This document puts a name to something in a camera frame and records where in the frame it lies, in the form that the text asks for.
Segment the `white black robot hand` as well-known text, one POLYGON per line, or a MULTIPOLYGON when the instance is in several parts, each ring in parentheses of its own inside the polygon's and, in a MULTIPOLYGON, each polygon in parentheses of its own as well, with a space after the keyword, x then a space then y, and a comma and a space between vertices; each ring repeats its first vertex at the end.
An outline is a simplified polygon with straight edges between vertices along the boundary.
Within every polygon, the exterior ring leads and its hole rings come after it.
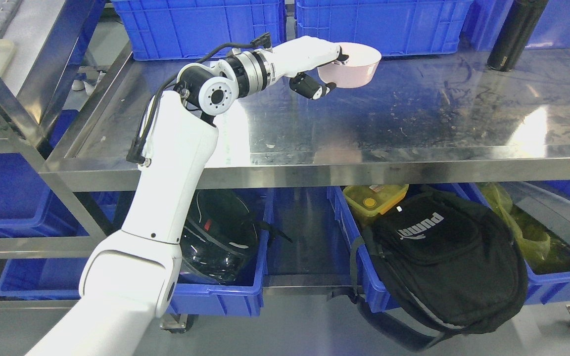
POLYGON ((303 36, 271 49, 258 50, 269 74, 265 87, 279 79, 291 79, 291 90, 311 100, 317 100, 335 90, 335 83, 320 84, 307 72, 334 62, 346 62, 350 58, 342 47, 320 38, 303 36))

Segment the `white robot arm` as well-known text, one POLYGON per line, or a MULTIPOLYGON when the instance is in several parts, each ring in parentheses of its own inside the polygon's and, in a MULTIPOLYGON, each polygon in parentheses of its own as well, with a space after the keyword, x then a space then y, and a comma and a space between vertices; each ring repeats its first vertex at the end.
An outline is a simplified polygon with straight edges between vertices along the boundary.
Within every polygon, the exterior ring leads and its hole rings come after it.
POLYGON ((140 180, 120 230, 101 241, 81 275, 81 299, 29 351, 30 356, 131 356, 147 327, 167 310, 181 268, 181 230, 204 165, 219 137, 212 125, 238 97, 234 70, 214 84, 226 61, 206 68, 200 103, 204 119, 188 111, 187 89, 167 90, 191 68, 162 83, 142 114, 127 159, 140 180))

